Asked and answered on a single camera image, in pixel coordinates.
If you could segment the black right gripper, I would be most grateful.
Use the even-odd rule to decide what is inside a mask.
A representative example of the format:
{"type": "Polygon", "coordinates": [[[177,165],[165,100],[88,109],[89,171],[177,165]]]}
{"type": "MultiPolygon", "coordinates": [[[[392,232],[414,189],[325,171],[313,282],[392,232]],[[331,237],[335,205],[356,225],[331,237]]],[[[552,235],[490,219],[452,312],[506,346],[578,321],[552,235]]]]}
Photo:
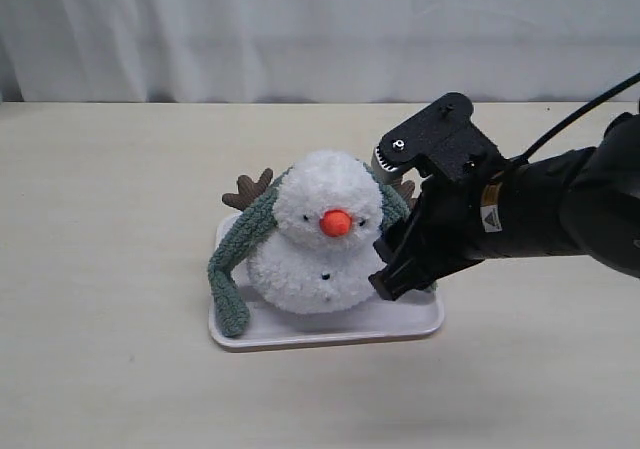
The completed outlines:
{"type": "Polygon", "coordinates": [[[485,260],[564,255],[559,217],[564,159],[524,164],[512,172],[505,163],[462,185],[423,178],[411,214],[374,242],[385,266],[367,280],[381,299],[434,293],[437,280],[485,260]]]}

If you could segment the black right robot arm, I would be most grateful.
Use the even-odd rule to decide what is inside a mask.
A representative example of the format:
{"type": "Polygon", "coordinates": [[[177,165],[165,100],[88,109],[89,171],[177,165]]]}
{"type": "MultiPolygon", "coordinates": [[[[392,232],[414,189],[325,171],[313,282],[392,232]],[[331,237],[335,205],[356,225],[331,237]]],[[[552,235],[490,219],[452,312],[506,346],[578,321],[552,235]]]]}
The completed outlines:
{"type": "Polygon", "coordinates": [[[375,242],[369,281],[385,300],[485,260],[587,255],[639,274],[639,117],[624,112],[596,147],[535,163],[502,157],[473,124],[458,147],[460,178],[419,154],[427,178],[411,211],[375,242]]]}

